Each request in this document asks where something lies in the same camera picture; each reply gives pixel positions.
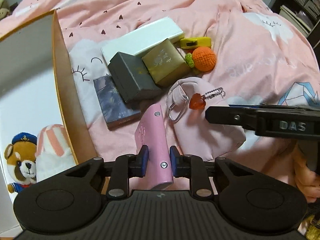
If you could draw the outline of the person's right hand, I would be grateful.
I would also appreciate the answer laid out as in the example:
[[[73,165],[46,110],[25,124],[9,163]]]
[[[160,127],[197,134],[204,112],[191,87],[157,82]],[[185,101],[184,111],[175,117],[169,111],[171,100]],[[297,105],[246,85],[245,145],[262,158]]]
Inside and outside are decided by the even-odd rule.
[[[314,203],[320,197],[319,175],[307,167],[306,158],[298,144],[292,152],[292,158],[296,185],[306,197],[307,202]]]

